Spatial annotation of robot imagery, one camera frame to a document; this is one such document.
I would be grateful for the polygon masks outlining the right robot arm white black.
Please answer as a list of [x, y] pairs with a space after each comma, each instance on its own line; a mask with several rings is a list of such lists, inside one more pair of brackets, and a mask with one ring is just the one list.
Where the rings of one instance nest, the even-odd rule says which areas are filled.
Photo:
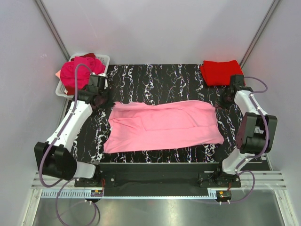
[[225, 186], [230, 178], [239, 176], [239, 171], [252, 159], [270, 152], [276, 127], [277, 117], [269, 115], [255, 99], [255, 94], [265, 93], [268, 86], [262, 80], [251, 77], [264, 85], [264, 90], [254, 91], [245, 85], [245, 77], [235, 74], [230, 77], [230, 85], [218, 99], [218, 106], [229, 109], [236, 104], [243, 114], [242, 122], [236, 135], [235, 150], [222, 161], [221, 170], [214, 174], [214, 182]]

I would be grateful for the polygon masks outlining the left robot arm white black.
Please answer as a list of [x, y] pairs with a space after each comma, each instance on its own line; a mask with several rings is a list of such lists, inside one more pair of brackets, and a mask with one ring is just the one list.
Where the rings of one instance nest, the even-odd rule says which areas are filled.
[[84, 178], [91, 186], [100, 184], [101, 174], [96, 165], [75, 160], [71, 154], [73, 142], [84, 122], [98, 108], [110, 104], [108, 76], [105, 73], [90, 75], [87, 85], [74, 95], [68, 113], [46, 142], [34, 147], [40, 180], [51, 176], [62, 180]]

